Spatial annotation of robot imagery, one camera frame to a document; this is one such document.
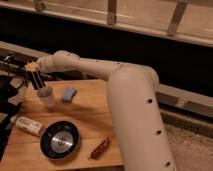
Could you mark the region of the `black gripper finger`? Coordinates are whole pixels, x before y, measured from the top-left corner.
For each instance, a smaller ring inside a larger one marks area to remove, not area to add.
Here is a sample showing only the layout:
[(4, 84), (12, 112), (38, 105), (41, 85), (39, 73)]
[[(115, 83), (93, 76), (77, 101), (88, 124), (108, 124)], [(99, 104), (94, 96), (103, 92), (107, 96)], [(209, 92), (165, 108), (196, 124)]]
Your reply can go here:
[(33, 85), (34, 89), (38, 90), (39, 86), (38, 86), (38, 83), (37, 83), (37, 81), (35, 79), (35, 76), (34, 76), (34, 74), (32, 72), (29, 72), (29, 78), (30, 78), (30, 80), (32, 82), (32, 85)]
[(37, 76), (37, 82), (41, 85), (40, 88), (45, 87), (46, 85), (45, 85), (45, 83), (44, 83), (44, 80), (43, 80), (43, 78), (42, 78), (42, 76), (41, 76), (40, 71), (36, 71), (36, 72), (35, 72), (35, 75)]

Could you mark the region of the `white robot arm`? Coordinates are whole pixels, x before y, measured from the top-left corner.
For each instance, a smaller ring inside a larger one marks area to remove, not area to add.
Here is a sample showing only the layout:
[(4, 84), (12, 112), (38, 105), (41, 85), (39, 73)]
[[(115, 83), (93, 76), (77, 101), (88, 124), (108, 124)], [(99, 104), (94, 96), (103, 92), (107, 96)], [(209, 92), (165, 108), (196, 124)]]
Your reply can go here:
[(177, 171), (160, 114), (156, 71), (139, 64), (57, 51), (25, 65), (35, 87), (40, 73), (78, 70), (107, 82), (107, 102), (125, 171)]

